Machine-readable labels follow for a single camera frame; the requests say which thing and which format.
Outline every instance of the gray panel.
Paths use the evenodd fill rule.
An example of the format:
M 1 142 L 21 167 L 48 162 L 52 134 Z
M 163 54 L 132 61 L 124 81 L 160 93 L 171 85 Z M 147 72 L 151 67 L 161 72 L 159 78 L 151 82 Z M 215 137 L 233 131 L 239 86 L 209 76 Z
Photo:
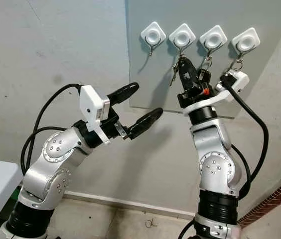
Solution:
M 213 53 L 212 85 L 215 86 L 224 69 L 237 57 L 230 41 L 233 37 L 254 27 L 261 44 L 244 57 L 243 71 L 250 77 L 250 83 L 241 92 L 246 98 L 281 38 L 281 0 L 127 0 L 127 29 L 130 57 L 130 81 L 140 84 L 139 91 L 132 97 L 131 106 L 139 108 L 163 107 L 166 111 L 180 112 L 177 94 L 183 89 L 177 76 L 172 78 L 172 65 L 177 50 L 166 39 L 152 57 L 149 47 L 140 37 L 140 32 L 151 22 L 157 21 L 166 35 L 179 25 L 187 23 L 196 35 L 196 40 L 185 51 L 195 67 L 199 67 L 206 51 L 199 43 L 199 37 L 214 25 L 220 25 L 228 42 Z M 219 115 L 235 117 L 240 107 L 235 103 L 224 103 L 217 108 Z

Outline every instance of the white wall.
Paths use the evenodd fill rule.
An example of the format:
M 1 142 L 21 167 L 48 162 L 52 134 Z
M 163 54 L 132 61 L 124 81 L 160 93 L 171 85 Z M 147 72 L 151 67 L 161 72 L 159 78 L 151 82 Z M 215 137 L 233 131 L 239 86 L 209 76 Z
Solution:
M 124 1 L 0 0 L 0 160 L 19 162 L 42 105 L 75 82 L 106 93 L 129 82 Z M 82 118 L 71 93 L 57 98 L 41 125 L 69 127 Z M 281 43 L 248 103 L 268 124 L 270 148 L 241 213 L 281 180 Z M 128 102 L 116 109 L 128 125 L 145 112 Z M 253 169 L 260 129 L 244 112 L 227 125 Z M 77 169 L 70 190 L 195 212 L 199 175 L 189 127 L 182 115 L 164 113 L 138 139 L 100 146 Z M 48 134 L 38 138 L 36 156 Z

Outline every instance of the white bracket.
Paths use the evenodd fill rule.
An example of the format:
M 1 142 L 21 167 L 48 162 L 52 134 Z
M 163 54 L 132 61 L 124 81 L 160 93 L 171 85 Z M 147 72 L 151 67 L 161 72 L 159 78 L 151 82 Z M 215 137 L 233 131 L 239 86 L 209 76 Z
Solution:
M 239 94 L 239 92 L 241 92 L 242 89 L 249 83 L 248 75 L 243 73 L 242 71 L 230 70 L 228 72 L 228 74 L 230 74 L 234 78 L 236 78 L 236 81 L 234 82 L 234 84 L 231 87 L 237 94 Z M 215 89 L 218 92 L 220 92 L 218 95 L 216 95 L 212 98 L 209 98 L 207 100 L 199 101 L 192 105 L 187 106 L 186 108 L 184 108 L 183 114 L 185 116 L 188 116 L 188 114 L 190 112 L 193 112 L 197 109 L 200 109 L 200 108 L 203 108 L 206 106 L 214 106 L 216 103 L 221 102 L 223 100 L 226 100 L 228 102 L 233 100 L 233 96 L 230 94 L 230 92 L 228 90 L 226 90 L 224 87 L 222 87 L 222 85 L 220 83 L 217 84 Z
M 90 86 L 81 86 L 80 110 L 86 119 L 88 131 L 94 131 L 104 144 L 109 144 L 110 140 L 102 131 L 100 124 L 106 120 L 110 109 L 110 99 L 102 95 Z
M 205 32 L 199 38 L 199 41 L 207 50 L 214 50 L 224 45 L 228 39 L 222 28 L 216 25 Z
M 253 27 L 240 33 L 231 40 L 238 54 L 249 52 L 260 45 L 260 39 L 256 30 Z
M 180 25 L 175 31 L 169 35 L 169 40 L 179 49 L 184 49 L 196 39 L 195 34 L 186 23 Z

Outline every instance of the metal hook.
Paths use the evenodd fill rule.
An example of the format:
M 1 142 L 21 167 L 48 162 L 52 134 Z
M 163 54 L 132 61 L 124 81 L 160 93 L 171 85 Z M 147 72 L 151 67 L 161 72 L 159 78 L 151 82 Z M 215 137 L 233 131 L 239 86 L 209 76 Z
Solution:
M 210 49 L 209 47 L 206 46 L 206 40 L 204 41 L 204 47 L 208 50 L 207 51 L 207 56 L 205 57 L 203 63 L 201 64 L 202 66 L 204 65 L 205 62 L 208 62 L 208 66 L 205 70 L 208 70 L 212 66 L 212 55 L 214 51 L 216 51 L 218 48 L 221 47 L 222 41 L 215 47 Z
M 239 70 L 242 69 L 242 67 L 244 66 L 244 64 L 243 64 L 243 61 L 244 61 L 243 56 L 246 55 L 247 53 L 251 52 L 253 49 L 255 49 L 255 45 L 253 45 L 253 47 L 250 48 L 250 49 L 247 50 L 247 51 L 240 51 L 239 48 L 238 48 L 238 44 L 239 44 L 239 41 L 238 41 L 237 44 L 236 44 L 236 49 L 239 51 L 239 55 L 238 55 L 238 57 L 231 63 L 231 65 L 230 65 L 230 67 L 229 67 L 229 69 L 232 69 L 232 70 L 234 70 L 234 71 L 239 71 Z M 234 68 L 235 63 L 240 64 L 240 67 L 239 67 L 239 68 L 237 68 L 237 67 Z
M 149 56 L 152 56 L 152 52 L 155 50 L 155 48 L 160 44 L 161 42 L 161 38 L 159 38 L 158 43 L 156 43 L 155 45 L 151 45 L 148 41 L 147 41 L 147 36 L 145 36 L 145 42 L 148 44 L 148 46 L 150 47 L 150 52 L 149 52 Z
M 181 55 L 181 52 L 182 52 L 183 50 L 185 50 L 185 49 L 190 45 L 191 39 L 189 39 L 189 42 L 188 42 L 185 46 L 183 46 L 183 47 L 177 46 L 176 43 L 175 43 L 175 39 L 173 39 L 172 43 L 173 43 L 174 46 L 179 50 L 179 55 Z

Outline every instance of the concrete floor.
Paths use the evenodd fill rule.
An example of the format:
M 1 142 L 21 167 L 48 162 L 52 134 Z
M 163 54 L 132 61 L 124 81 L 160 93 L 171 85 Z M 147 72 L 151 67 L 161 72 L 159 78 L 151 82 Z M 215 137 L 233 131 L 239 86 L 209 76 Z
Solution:
M 153 220 L 147 228 L 147 220 Z M 189 221 L 140 211 L 63 199 L 55 210 L 48 239 L 176 239 Z M 192 236 L 190 229 L 184 239 Z M 246 227 L 242 239 L 281 239 L 281 205 Z

